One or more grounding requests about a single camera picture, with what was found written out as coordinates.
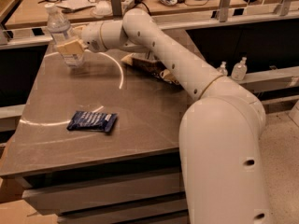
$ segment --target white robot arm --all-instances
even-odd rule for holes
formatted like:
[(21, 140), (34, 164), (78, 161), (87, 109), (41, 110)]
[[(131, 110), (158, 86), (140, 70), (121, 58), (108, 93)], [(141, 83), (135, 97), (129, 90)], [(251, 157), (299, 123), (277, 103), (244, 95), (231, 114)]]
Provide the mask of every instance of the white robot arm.
[(81, 35), (94, 52), (151, 50), (193, 98), (179, 130), (192, 224), (273, 223), (258, 142), (265, 113), (253, 94), (163, 33), (141, 9), (122, 21), (91, 23)]

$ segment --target metal frame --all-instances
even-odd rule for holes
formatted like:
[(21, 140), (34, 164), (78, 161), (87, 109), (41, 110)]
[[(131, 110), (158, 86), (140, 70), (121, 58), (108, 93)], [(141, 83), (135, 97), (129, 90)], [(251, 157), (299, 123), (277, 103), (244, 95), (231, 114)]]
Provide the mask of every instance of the metal frame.
[(280, 4), (276, 7), (275, 13), (279, 16), (286, 16), (289, 13), (292, 0), (281, 0)]
[(225, 22), (228, 19), (228, 11), (231, 0), (221, 0), (219, 4), (219, 10), (217, 12), (216, 18), (219, 22)]

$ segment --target blue snack bag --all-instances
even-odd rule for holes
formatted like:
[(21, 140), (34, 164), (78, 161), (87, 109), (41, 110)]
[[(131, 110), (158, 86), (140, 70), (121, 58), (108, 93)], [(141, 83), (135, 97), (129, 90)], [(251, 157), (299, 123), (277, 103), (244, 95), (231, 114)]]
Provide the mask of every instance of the blue snack bag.
[(116, 117), (117, 114), (76, 111), (66, 129), (68, 131), (94, 130), (108, 133)]

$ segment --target bottle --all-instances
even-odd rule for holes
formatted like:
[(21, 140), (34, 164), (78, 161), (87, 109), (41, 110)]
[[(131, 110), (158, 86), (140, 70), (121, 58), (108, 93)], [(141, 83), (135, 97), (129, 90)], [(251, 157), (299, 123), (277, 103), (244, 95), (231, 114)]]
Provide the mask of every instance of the bottle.
[(246, 59), (246, 57), (242, 57), (242, 60), (239, 63), (235, 64), (231, 75), (233, 80), (240, 81), (244, 79), (247, 72)]
[[(79, 38), (73, 31), (71, 23), (67, 17), (58, 10), (54, 3), (46, 4), (45, 9), (49, 14), (47, 23), (48, 31), (55, 42), (56, 49), (63, 56), (65, 63), (71, 68), (82, 66), (84, 64), (84, 48), (75, 49), (72, 47), (73, 45), (69, 45), (74, 44), (73, 42), (76, 40), (79, 44)], [(68, 51), (64, 49), (64, 45), (68, 45)]]
[(217, 70), (227, 76), (228, 72), (226, 69), (226, 62), (222, 62), (221, 66), (217, 68)]

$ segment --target drawer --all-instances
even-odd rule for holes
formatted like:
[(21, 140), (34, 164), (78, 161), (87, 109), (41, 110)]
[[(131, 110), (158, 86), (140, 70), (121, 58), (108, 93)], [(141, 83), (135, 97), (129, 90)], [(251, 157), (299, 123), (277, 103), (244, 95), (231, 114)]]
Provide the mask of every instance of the drawer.
[(57, 215), (183, 191), (180, 167), (116, 175), (91, 181), (28, 189), (23, 199), (40, 214)]
[(109, 224), (134, 222), (140, 220), (162, 221), (160, 216), (168, 216), (164, 221), (173, 218), (188, 219), (187, 202), (184, 193), (172, 194), (144, 201), (129, 202), (81, 211), (58, 218), (59, 224)]

